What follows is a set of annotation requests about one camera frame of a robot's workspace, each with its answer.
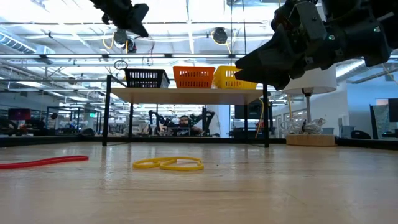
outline wooden stand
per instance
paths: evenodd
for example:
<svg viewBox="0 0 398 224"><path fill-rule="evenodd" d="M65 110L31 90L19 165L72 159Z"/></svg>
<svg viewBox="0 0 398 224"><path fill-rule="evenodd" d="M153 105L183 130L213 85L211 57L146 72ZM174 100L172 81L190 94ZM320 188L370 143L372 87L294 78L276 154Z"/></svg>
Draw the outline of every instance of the wooden stand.
<svg viewBox="0 0 398 224"><path fill-rule="evenodd" d="M336 146L335 136L331 134L289 134L286 144L290 146Z"/></svg>

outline plastic basket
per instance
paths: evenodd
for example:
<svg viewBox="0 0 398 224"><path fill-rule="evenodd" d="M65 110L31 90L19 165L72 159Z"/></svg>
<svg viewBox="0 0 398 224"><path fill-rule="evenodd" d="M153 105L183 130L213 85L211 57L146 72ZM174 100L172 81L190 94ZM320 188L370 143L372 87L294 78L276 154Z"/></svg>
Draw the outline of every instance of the plastic basket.
<svg viewBox="0 0 398 224"><path fill-rule="evenodd" d="M168 88L170 80L163 69L124 69L129 88Z"/></svg>
<svg viewBox="0 0 398 224"><path fill-rule="evenodd" d="M177 88L211 88L214 67L174 66L174 79Z"/></svg>
<svg viewBox="0 0 398 224"><path fill-rule="evenodd" d="M235 66L219 66L214 74L214 84L221 89L255 90L257 83L235 79L235 73L240 71Z"/></svg>

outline black basket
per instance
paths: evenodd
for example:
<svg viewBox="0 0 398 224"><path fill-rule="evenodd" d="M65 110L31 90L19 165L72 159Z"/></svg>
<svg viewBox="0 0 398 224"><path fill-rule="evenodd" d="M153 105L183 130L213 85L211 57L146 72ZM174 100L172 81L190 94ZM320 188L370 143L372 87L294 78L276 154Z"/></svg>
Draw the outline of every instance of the black basket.
<svg viewBox="0 0 398 224"><path fill-rule="evenodd" d="M170 80L163 69L124 69L129 88L168 88Z"/></svg>

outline lamp shade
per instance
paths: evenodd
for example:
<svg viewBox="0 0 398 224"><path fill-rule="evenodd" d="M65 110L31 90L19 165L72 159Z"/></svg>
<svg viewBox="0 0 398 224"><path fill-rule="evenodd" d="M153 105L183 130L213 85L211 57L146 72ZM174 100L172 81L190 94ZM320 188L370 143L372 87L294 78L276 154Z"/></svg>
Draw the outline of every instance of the lamp shade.
<svg viewBox="0 0 398 224"><path fill-rule="evenodd" d="M304 88L313 88L312 94L329 93L337 88L336 65L327 70L316 68L306 71L301 78L290 79L289 84L282 90L283 93L302 95Z"/></svg>

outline yellow basket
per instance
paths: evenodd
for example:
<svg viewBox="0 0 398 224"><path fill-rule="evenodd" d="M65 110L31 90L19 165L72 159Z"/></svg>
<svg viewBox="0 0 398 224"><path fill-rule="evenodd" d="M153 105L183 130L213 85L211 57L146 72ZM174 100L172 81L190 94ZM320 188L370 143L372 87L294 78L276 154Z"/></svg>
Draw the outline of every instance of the yellow basket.
<svg viewBox="0 0 398 224"><path fill-rule="evenodd" d="M255 90L257 83L235 79L235 73L240 71L235 66L219 66L214 74L214 84L221 89Z"/></svg>

